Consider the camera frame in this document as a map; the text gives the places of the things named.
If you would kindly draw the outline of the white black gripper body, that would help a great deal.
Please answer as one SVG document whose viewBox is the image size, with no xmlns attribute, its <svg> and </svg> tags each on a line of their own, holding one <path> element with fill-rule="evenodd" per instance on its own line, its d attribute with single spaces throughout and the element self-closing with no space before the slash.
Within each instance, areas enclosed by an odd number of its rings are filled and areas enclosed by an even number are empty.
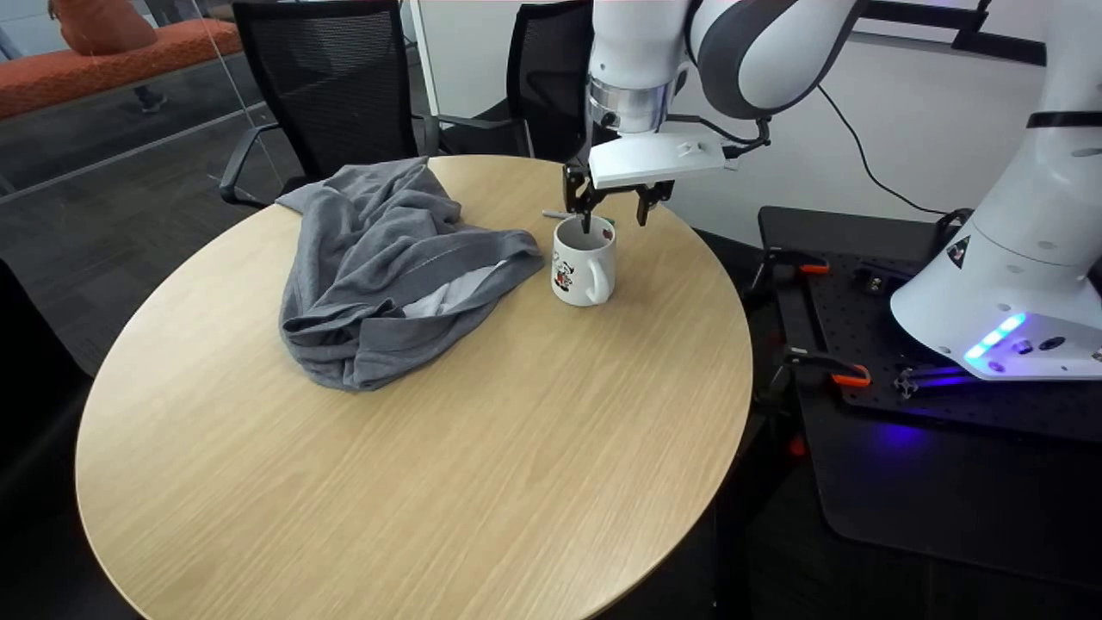
<svg viewBox="0 0 1102 620">
<path fill-rule="evenodd" d="M 582 192 L 658 186 L 685 174 L 711 174 L 724 167 L 728 152 L 721 138 L 645 131 L 589 146 L 560 168 L 560 183 L 564 198 L 580 200 Z"/>
</svg>

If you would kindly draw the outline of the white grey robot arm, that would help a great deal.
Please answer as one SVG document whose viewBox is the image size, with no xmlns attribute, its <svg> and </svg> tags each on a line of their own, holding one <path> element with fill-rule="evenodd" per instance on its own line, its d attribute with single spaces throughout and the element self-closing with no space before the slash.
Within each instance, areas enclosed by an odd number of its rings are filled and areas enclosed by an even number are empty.
<svg viewBox="0 0 1102 620">
<path fill-rule="evenodd" d="M 823 91 L 871 0 L 592 0 L 586 138 L 564 208 L 658 202 Z M 1100 383 L 1102 0 L 1049 0 L 1044 87 L 969 222 L 890 295 L 890 318 L 980 383 Z"/>
</svg>

